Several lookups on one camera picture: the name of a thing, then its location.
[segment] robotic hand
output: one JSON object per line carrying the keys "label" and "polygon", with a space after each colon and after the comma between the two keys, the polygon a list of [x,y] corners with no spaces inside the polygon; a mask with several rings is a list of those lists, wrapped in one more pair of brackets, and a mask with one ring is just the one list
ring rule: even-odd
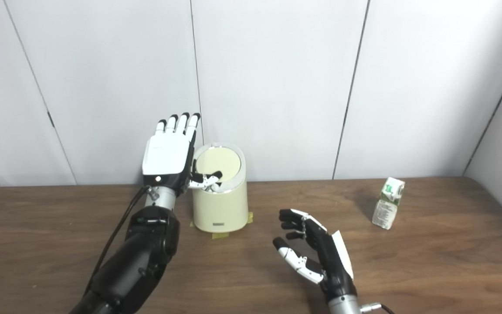
{"label": "robotic hand", "polygon": [[331,314],[360,314],[384,308],[382,304],[357,304],[354,272],[350,256],[340,231],[329,235],[326,228],[306,212],[281,209],[282,229],[295,230],[286,234],[288,240],[303,239],[317,251],[319,263],[293,250],[285,240],[273,240],[285,261],[301,276],[321,287]]}
{"label": "robotic hand", "polygon": [[189,117],[171,116],[162,119],[156,133],[147,142],[143,158],[143,183],[152,187],[146,205],[158,205],[173,209],[175,198],[187,188],[215,189],[222,173],[200,174],[195,171],[195,130],[199,123],[198,113]]}
{"label": "robotic hand", "polygon": [[[173,214],[176,198],[187,188],[214,189],[222,177],[220,171],[199,174],[194,167],[191,170],[199,118],[198,113],[191,117],[184,113],[179,119],[173,115],[167,122],[159,121],[145,149],[145,187],[135,195],[106,243],[85,294],[71,314],[133,314],[158,286],[177,252],[180,222]],[[131,217],[125,242],[100,268],[115,235],[144,194],[146,206]]]}

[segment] wooden table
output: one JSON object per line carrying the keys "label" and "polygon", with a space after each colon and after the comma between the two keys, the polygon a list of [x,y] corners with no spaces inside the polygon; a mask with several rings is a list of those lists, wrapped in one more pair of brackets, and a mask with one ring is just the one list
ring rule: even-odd
{"label": "wooden table", "polygon": [[[341,230],[362,303],[383,302],[397,314],[502,314],[500,205],[467,178],[407,179],[386,231],[369,219],[383,183],[249,183],[254,222],[215,240],[189,226],[191,199],[184,195],[175,212],[183,225],[178,253],[139,313],[328,313],[318,287],[271,244],[284,234],[278,209],[291,207]],[[69,312],[136,190],[0,188],[0,313]],[[315,256],[303,241],[292,242]]]}

